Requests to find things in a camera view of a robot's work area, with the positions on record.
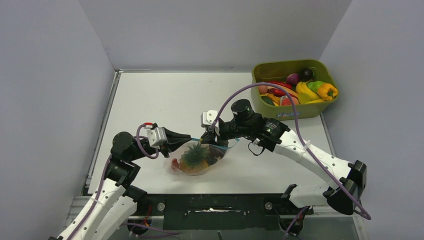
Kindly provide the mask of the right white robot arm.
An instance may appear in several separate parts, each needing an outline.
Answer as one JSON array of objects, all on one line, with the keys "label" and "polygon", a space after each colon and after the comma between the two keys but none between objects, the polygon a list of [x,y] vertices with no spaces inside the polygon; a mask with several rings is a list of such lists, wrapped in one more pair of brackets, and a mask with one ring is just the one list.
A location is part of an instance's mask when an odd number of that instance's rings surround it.
[{"label": "right white robot arm", "polygon": [[218,111],[201,115],[205,132],[203,144],[225,146],[228,140],[245,138],[272,153],[287,157],[320,177],[324,184],[316,186],[289,185],[281,199],[282,209],[289,214],[306,206],[328,205],[344,215],[353,215],[367,184],[367,166],[356,160],[349,162],[323,151],[275,118],[263,117],[253,111],[247,99],[231,105],[231,121],[219,119],[211,129]]}]

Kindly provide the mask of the dark red toy apple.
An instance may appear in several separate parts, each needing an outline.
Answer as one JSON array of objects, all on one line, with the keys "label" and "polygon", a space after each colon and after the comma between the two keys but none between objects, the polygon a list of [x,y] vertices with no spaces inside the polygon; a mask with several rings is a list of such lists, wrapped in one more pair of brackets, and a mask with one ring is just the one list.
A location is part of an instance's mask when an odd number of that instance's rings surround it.
[{"label": "dark red toy apple", "polygon": [[226,155],[227,151],[227,149],[222,149],[215,145],[209,145],[206,157],[207,164],[209,166],[216,164],[218,160],[222,159]]}]

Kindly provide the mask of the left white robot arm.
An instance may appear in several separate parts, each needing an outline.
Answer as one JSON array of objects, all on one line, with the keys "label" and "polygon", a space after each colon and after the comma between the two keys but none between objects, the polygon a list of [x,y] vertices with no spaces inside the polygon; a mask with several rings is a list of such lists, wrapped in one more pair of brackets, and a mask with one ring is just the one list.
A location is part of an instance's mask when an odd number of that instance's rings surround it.
[{"label": "left white robot arm", "polygon": [[147,136],[138,131],[136,135],[125,131],[115,135],[95,193],[56,239],[109,239],[147,196],[145,190],[132,184],[141,169],[134,161],[144,157],[156,159],[159,154],[168,157],[192,140],[189,134],[176,133],[155,123],[139,126],[144,127]]}]

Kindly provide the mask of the clear zip top bag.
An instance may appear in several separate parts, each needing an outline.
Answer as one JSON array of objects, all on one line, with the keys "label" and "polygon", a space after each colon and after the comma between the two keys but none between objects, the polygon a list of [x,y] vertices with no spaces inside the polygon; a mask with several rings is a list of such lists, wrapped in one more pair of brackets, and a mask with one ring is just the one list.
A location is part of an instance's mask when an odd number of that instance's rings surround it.
[{"label": "clear zip top bag", "polygon": [[225,158],[239,141],[238,138],[231,139],[220,146],[201,143],[199,139],[193,138],[165,158],[164,169],[172,175],[202,175]]}]

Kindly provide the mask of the toy pineapple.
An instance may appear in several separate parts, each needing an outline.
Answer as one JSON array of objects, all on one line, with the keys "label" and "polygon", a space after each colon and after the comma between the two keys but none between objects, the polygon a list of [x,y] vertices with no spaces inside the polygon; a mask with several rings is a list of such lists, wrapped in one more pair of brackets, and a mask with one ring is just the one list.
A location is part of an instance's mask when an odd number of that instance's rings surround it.
[{"label": "toy pineapple", "polygon": [[207,155],[209,148],[201,143],[193,143],[181,155],[179,160],[180,170],[189,176],[202,174],[208,167]]}]

